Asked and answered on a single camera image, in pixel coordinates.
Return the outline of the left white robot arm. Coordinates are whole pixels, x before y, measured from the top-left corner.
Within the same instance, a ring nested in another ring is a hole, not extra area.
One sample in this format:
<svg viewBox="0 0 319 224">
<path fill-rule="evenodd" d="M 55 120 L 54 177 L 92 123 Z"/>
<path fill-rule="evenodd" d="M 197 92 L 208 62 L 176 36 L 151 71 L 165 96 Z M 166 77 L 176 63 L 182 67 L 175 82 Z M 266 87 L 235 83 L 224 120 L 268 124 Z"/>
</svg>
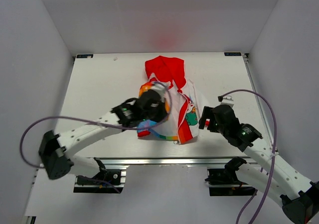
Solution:
<svg viewBox="0 0 319 224">
<path fill-rule="evenodd" d="M 77 153 L 87 146 L 125 130 L 138 130 L 142 121 L 157 124 L 167 117 L 165 90 L 158 86 L 130 98 L 102 115 L 98 120 L 86 121 L 85 125 L 64 133 L 50 130 L 43 135 L 39 156 L 50 180 L 67 174 L 89 178 L 93 183 L 105 181 L 107 169 L 96 157 L 85 158 Z"/>
</svg>

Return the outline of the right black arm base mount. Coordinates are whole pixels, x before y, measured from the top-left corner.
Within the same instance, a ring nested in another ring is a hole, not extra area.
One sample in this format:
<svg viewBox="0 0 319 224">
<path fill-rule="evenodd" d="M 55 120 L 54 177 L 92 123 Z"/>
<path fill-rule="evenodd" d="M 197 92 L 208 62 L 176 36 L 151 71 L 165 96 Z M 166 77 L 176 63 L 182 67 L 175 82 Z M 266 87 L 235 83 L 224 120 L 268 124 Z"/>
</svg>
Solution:
<svg viewBox="0 0 319 224">
<path fill-rule="evenodd" d="M 236 175 L 239 167 L 248 162 L 240 157 L 234 157 L 224 165 L 224 168 L 208 169 L 205 182 L 209 186 L 211 197 L 251 196 L 256 189 L 241 182 Z"/>
</svg>

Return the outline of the red rainbow kids jacket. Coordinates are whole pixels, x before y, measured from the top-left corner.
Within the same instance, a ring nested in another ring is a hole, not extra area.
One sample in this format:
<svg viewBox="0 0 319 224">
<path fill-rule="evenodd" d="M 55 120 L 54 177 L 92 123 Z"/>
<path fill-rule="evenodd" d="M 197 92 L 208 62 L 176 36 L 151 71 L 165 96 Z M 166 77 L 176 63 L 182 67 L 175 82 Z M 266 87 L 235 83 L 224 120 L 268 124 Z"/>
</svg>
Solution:
<svg viewBox="0 0 319 224">
<path fill-rule="evenodd" d="M 194 82 L 185 76 L 184 60 L 158 56 L 145 62 L 145 71 L 148 82 L 141 85 L 139 96 L 151 88 L 152 82 L 158 81 L 168 87 L 172 105 L 165 103 L 166 111 L 171 111 L 166 122 L 155 128 L 138 130 L 138 138 L 151 134 L 159 139 L 185 144 L 198 137 L 199 120 L 209 102 Z"/>
</svg>

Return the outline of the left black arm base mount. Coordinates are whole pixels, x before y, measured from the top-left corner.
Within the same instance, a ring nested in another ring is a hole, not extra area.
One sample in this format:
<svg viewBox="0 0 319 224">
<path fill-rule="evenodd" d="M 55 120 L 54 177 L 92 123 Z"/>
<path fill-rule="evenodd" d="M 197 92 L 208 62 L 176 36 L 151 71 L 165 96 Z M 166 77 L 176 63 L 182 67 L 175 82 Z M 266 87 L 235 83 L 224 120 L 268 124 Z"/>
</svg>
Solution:
<svg viewBox="0 0 319 224">
<path fill-rule="evenodd" d="M 92 178 L 77 176 L 75 180 L 74 193 L 98 193 L 98 194 L 120 194 L 123 190 L 122 170 L 107 169 L 103 162 L 94 158 L 99 165 L 100 171 Z"/>
</svg>

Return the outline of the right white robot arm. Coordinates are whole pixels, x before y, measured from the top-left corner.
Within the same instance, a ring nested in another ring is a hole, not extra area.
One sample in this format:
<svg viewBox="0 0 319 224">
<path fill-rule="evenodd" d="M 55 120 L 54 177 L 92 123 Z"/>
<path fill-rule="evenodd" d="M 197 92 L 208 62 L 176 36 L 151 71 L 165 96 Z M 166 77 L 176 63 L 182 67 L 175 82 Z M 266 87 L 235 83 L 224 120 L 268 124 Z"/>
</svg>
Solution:
<svg viewBox="0 0 319 224">
<path fill-rule="evenodd" d="M 252 125 L 241 123 L 231 106 L 205 106 L 199 128 L 220 133 L 265 170 L 262 173 L 243 158 L 234 157 L 225 164 L 220 177 L 211 175 L 206 179 L 208 182 L 251 185 L 276 202 L 295 224 L 306 224 L 318 213 L 319 184 L 273 153 L 261 133 Z"/>
</svg>

